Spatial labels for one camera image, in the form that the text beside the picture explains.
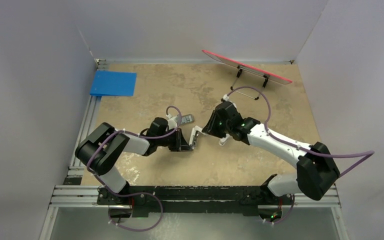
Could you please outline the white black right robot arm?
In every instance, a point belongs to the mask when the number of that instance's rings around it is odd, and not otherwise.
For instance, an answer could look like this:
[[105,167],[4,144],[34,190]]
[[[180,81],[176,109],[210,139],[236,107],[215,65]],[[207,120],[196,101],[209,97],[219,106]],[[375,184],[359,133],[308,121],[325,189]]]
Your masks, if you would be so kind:
[[262,184],[260,196],[268,204],[281,196],[297,193],[319,201],[340,176],[326,145],[321,142],[311,145],[294,141],[270,130],[257,119],[243,118],[229,101],[215,107],[202,132],[220,139],[231,137],[261,148],[295,168],[295,173],[274,174]]

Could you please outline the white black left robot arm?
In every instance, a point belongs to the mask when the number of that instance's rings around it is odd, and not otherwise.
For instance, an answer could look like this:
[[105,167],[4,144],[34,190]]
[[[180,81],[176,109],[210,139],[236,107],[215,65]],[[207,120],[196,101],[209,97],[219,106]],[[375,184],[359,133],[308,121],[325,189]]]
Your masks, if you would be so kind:
[[101,123],[76,148],[74,155],[109,190],[109,197],[118,205],[129,199],[130,184],[115,164],[123,152],[149,156],[159,147],[171,152],[191,152],[193,148],[183,136],[176,117],[156,117],[139,134],[116,130],[107,122]]

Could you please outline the small white stapler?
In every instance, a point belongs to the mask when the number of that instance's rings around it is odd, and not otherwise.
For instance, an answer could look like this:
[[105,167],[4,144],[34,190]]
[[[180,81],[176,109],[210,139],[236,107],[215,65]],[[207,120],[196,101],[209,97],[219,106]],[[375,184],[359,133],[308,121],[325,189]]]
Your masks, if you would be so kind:
[[225,137],[222,137],[222,138],[219,140],[218,144],[219,144],[220,146],[224,146],[224,145],[226,144],[226,142],[228,141],[229,138],[230,138],[230,135],[229,135],[229,134],[226,134]]

